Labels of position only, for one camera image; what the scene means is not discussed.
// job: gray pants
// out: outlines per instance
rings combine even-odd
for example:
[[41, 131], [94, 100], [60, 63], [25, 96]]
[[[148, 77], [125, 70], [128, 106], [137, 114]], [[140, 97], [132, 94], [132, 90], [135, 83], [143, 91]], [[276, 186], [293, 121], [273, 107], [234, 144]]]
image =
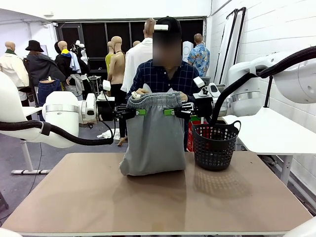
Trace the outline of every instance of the gray pants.
[[127, 107], [146, 109], [146, 115], [126, 121], [128, 148], [119, 166], [123, 175], [138, 176], [185, 169], [184, 120], [164, 115], [164, 109], [181, 106], [179, 92], [129, 98]]

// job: black basket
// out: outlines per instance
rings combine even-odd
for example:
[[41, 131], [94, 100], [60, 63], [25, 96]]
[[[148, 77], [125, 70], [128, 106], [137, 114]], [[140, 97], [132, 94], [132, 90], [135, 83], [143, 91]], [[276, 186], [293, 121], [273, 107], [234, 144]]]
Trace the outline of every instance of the black basket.
[[220, 171], [231, 163], [240, 128], [232, 124], [192, 124], [193, 149], [196, 164], [204, 169]]

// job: brown table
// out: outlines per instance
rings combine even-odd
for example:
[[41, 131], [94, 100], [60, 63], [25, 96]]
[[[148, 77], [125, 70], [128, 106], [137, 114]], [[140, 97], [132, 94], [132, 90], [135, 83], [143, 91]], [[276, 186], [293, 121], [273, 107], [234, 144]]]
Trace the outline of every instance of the brown table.
[[126, 177], [124, 153], [67, 154], [3, 227], [23, 235], [277, 235], [311, 219], [252, 152], [222, 172]]

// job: white shirt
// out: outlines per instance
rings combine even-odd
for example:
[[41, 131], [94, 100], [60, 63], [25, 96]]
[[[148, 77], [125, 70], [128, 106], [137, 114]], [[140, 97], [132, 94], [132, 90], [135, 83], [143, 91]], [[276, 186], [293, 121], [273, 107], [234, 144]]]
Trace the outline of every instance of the white shirt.
[[153, 58], [153, 39], [145, 38], [126, 53], [126, 63], [122, 91], [129, 92], [133, 85], [138, 66]]
[[[6, 74], [16, 87], [29, 86], [29, 76], [26, 71], [23, 60], [19, 56], [11, 53], [5, 53], [0, 58], [0, 71]], [[19, 91], [20, 100], [26, 100], [26, 93]]]

